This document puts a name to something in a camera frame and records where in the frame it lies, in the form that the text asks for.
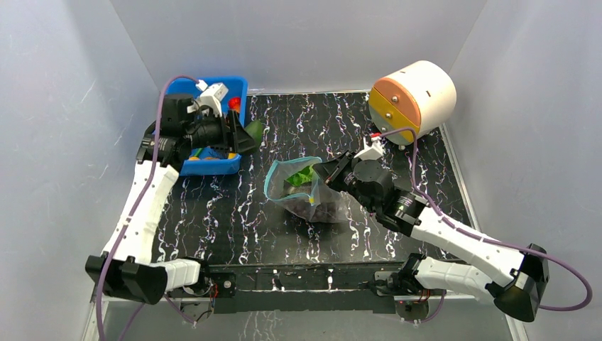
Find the green toy lettuce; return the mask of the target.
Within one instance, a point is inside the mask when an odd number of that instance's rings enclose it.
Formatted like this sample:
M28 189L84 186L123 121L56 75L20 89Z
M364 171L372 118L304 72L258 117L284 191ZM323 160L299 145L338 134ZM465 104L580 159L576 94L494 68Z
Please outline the green toy lettuce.
M313 165L305 166L303 169L293 173L285 179L285 182L289 185L299 188L302 185L309 184L315 180L319 180L320 177L316 173Z

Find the dark purple grape bunch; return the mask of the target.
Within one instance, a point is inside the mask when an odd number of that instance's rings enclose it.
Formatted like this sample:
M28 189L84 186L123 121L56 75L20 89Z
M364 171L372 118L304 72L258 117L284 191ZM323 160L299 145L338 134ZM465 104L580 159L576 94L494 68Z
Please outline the dark purple grape bunch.
M297 200L290 211L308 222L337 223L346 219L346 208L338 201L312 205L310 202Z

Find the clear zip top bag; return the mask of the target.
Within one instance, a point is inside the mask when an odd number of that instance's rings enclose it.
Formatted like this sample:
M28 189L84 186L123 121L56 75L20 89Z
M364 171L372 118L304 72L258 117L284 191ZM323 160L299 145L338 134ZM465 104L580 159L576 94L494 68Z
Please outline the clear zip top bag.
M308 222L347 221L349 208L343 195L324 184L313 166L316 156L273 161L264 182L268 201Z

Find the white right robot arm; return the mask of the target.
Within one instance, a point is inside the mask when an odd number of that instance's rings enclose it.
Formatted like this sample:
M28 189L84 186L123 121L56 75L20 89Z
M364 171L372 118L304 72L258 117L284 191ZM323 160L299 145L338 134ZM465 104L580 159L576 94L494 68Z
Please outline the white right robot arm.
M447 264L424 255L411 256L399 273L405 292L437 288L465 293L517 320L535 320L549 281L544 248L529 244L513 249L462 223L445 221L424 197L396 186L379 161L361 161L346 152L312 168L326 186L348 193L386 229L462 260Z

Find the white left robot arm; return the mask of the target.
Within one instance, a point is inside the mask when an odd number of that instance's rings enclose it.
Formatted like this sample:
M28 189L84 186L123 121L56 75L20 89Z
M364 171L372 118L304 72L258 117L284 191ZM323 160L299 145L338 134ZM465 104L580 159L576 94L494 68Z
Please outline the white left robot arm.
M184 162L196 148L249 155L258 150L257 122L245 124L241 99L220 114L201 97L167 94L161 116L144 131L132 187L118 224L99 256L84 269L106 295L156 304L165 293L186 287L203 296L212 287L205 262L195 258L154 262L151 247L163 208Z

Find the green toy avocado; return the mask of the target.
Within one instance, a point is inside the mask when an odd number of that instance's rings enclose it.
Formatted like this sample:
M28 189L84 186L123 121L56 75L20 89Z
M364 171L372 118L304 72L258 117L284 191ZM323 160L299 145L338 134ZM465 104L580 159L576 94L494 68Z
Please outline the green toy avocado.
M246 127L246 132L253 139L255 144L260 144L263 140L263 124L259 120L250 121Z

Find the grey toy fish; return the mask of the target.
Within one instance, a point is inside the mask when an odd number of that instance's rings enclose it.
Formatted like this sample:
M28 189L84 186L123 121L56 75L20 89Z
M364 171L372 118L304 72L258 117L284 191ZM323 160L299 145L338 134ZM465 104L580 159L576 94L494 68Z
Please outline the grey toy fish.
M287 198L287 197L297 197L299 195L304 195L309 197L312 193L312 183L308 182L308 183L303 183L301 185L295 186L292 185L291 183L284 181L283 182L283 190L280 194L281 198Z

